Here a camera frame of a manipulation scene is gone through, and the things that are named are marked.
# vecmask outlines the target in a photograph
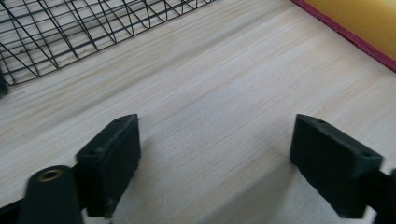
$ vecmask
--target pink border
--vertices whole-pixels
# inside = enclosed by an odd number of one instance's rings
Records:
[[[379,51],[371,44],[365,42],[362,38],[358,37],[357,35],[354,35],[350,31],[348,31],[345,27],[332,20],[332,18],[324,15],[319,10],[306,3],[304,0],[290,0],[290,1],[300,6],[302,9],[304,9],[309,14],[316,17],[318,20],[324,22],[330,28],[334,29],[335,32],[337,32],[338,34],[349,40],[356,47],[363,50],[368,55],[372,56],[377,61],[381,62],[390,70],[396,73],[396,61],[391,59],[388,55]]]

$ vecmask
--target wood grain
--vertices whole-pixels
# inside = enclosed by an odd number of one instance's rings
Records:
[[[137,113],[140,166],[115,223],[342,220],[289,163],[297,113],[396,164],[396,75],[288,0],[224,0],[0,100],[0,206]],[[86,218],[87,223],[107,223]]]

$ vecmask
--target wooden table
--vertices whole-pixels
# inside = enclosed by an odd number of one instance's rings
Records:
[[[137,113],[142,158],[114,223],[342,220],[289,163],[297,113],[396,166],[396,75],[288,0],[224,0],[0,100],[0,206]],[[107,223],[86,218],[86,223]]]

